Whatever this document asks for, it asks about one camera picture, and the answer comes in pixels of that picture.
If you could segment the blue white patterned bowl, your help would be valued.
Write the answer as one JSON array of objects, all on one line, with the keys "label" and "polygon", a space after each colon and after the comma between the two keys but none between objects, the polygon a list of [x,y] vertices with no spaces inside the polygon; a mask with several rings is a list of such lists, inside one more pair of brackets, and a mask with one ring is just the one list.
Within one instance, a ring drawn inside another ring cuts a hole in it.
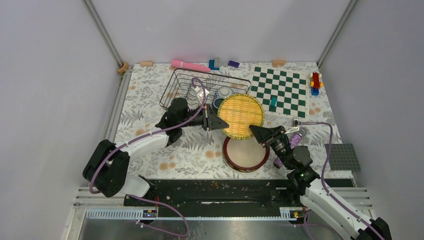
[{"label": "blue white patterned bowl", "polygon": [[234,95],[235,92],[232,88],[228,87],[228,86],[221,86],[220,88],[218,88],[213,96],[213,100],[215,99],[226,99],[232,95]]}]

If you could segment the right wooden block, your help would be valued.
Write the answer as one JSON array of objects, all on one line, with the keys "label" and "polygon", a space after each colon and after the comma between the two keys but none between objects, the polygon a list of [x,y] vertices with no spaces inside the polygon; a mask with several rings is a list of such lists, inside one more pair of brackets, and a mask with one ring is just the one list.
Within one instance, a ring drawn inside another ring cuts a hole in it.
[{"label": "right wooden block", "polygon": [[286,61],[283,59],[274,59],[271,62],[272,67],[274,68],[279,68],[279,67],[283,67],[286,64]]}]

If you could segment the corner wooden block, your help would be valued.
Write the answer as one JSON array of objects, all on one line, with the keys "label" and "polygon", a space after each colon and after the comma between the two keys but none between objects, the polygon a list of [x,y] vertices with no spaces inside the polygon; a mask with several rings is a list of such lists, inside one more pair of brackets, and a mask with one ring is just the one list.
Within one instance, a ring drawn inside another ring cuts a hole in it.
[{"label": "corner wooden block", "polygon": [[128,67],[129,67],[129,64],[127,62],[124,62],[123,65],[122,65],[122,67],[119,68],[119,69],[117,69],[116,71],[120,75],[123,75],[126,72],[126,70],[128,69]]}]

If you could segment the beige plate dark red rim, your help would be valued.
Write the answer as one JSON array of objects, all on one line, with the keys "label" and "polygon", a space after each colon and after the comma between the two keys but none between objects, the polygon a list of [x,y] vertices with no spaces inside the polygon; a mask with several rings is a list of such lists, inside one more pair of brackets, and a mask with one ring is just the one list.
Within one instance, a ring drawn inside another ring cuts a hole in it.
[{"label": "beige plate dark red rim", "polygon": [[232,159],[236,157],[260,158],[263,159],[264,165],[269,159],[270,148],[263,147],[257,142],[255,137],[251,137],[249,139],[244,140],[226,137],[222,146],[222,154],[223,158],[224,156],[226,156],[227,158]]}]

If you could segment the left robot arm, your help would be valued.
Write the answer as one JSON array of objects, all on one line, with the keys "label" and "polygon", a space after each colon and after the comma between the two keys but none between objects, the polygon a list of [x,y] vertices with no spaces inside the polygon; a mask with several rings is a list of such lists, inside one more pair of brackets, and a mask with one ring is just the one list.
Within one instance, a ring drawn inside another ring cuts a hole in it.
[{"label": "left robot arm", "polygon": [[172,100],[151,131],[120,146],[108,139],[102,140],[82,174],[89,181],[89,192],[103,194],[107,198],[116,194],[130,195],[144,206],[152,204],[154,190],[143,177],[128,173],[130,163],[171,146],[182,136],[183,128],[195,126],[212,131],[226,129],[229,124],[218,117],[209,104],[201,103],[198,108],[190,109],[186,99],[179,97]]}]

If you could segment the teal block on chessboard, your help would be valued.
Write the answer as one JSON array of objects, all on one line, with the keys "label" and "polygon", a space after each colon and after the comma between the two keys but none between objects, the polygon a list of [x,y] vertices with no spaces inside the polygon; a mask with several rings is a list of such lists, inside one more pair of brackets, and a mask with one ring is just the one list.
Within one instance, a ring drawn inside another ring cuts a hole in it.
[{"label": "teal block on chessboard", "polygon": [[270,112],[276,112],[276,109],[277,109],[277,98],[276,97],[273,97],[271,100],[270,100],[270,103],[269,103],[269,108],[268,108],[268,110],[270,111]]}]

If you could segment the dark green mug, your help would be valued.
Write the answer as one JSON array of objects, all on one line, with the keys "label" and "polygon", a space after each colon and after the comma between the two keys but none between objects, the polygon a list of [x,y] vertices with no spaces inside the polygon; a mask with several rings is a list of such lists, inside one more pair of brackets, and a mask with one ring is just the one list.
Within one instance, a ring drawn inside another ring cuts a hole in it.
[{"label": "dark green mug", "polygon": [[225,98],[223,97],[217,97],[213,100],[212,102],[212,109],[215,113],[218,112],[218,109],[220,107],[220,105],[222,104],[222,102],[225,100]]}]

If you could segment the yellow woven bamboo tray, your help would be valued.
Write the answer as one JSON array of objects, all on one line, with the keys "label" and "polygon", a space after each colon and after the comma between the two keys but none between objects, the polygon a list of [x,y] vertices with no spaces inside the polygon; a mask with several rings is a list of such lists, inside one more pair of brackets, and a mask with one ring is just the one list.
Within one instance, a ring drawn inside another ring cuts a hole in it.
[{"label": "yellow woven bamboo tray", "polygon": [[218,108],[217,115],[228,127],[222,132],[235,140],[247,140],[253,137],[249,126],[263,126],[265,111],[259,101],[244,93],[236,93],[224,99]]}]

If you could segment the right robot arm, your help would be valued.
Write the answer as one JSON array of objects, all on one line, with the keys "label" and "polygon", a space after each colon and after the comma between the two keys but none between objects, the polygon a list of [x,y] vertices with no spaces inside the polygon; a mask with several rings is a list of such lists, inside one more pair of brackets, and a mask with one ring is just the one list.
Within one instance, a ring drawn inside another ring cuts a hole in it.
[{"label": "right robot arm", "polygon": [[259,144],[271,148],[282,165],[290,172],[287,201],[293,206],[303,205],[323,219],[342,240],[390,240],[388,223],[382,218],[371,218],[332,190],[311,164],[307,146],[291,147],[288,133],[294,133],[308,122],[294,121],[292,128],[266,128],[250,125],[249,129]]}]

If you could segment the green white chessboard mat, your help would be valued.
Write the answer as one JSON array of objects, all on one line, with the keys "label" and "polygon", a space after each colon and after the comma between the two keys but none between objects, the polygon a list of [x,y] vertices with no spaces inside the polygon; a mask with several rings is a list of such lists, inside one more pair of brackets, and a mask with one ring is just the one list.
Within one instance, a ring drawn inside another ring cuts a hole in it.
[{"label": "green white chessboard mat", "polygon": [[[305,74],[253,66],[249,94],[268,114],[309,119],[310,85]],[[269,111],[272,98],[277,98],[276,112]]]}]

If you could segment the floral tablecloth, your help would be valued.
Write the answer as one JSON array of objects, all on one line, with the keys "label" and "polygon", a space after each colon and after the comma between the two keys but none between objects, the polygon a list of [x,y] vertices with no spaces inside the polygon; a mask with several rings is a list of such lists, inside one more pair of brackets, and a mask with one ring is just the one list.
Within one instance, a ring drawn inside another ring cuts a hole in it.
[{"label": "floral tablecloth", "polygon": [[[171,79],[173,68],[168,63],[156,63],[144,67],[139,63],[131,67],[125,101],[120,113],[115,143],[121,145],[150,131],[160,121],[164,110],[160,99]],[[324,166],[329,142],[329,130],[333,129],[332,142],[342,142],[337,123],[331,109],[326,90],[311,96],[308,106],[308,125],[302,132],[301,144],[308,147],[312,157],[312,168],[325,171],[326,179],[351,179],[350,171],[333,171]],[[284,168],[273,164],[275,154],[252,173],[239,173],[230,168],[223,158],[225,134],[220,130],[204,131],[200,127],[183,129],[182,136],[173,145],[132,158],[128,172],[148,179],[283,179]]]}]

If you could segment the mint green flower plate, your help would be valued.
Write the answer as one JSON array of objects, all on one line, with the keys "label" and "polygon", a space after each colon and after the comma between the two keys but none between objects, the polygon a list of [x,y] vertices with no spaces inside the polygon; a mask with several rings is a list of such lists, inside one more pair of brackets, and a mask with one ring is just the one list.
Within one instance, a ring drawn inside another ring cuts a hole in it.
[{"label": "mint green flower plate", "polygon": [[253,173],[264,164],[263,159],[256,157],[236,157],[233,159],[224,156],[223,159],[228,167],[243,174]]}]

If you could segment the grey lego baseplate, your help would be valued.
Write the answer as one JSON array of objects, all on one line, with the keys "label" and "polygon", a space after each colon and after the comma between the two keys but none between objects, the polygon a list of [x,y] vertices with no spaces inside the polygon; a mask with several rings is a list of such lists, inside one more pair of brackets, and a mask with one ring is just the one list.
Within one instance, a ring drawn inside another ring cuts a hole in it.
[{"label": "grey lego baseplate", "polygon": [[324,145],[326,153],[330,153],[330,158],[325,165],[331,171],[353,171],[361,170],[354,145],[351,143],[327,143]]}]

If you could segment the red yellow blue lego toy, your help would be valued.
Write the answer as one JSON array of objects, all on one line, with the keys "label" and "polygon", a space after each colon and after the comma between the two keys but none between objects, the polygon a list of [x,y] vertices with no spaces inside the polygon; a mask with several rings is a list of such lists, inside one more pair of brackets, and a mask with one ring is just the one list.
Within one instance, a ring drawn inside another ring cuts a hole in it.
[{"label": "red yellow blue lego toy", "polygon": [[318,72],[313,72],[309,75],[310,78],[310,90],[312,96],[318,96],[320,93],[320,88],[323,87],[322,74]]}]

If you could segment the pink toy bat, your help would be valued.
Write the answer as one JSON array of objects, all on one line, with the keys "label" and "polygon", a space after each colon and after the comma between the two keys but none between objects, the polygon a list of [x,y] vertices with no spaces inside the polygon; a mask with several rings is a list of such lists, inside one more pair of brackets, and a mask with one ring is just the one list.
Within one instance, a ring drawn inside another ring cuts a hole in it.
[{"label": "pink toy bat", "polygon": [[182,68],[182,69],[188,69],[193,71],[200,71],[200,72],[210,72],[211,69],[204,65],[199,65],[191,62],[185,62],[178,59],[173,59],[171,61],[171,66],[174,68]]}]

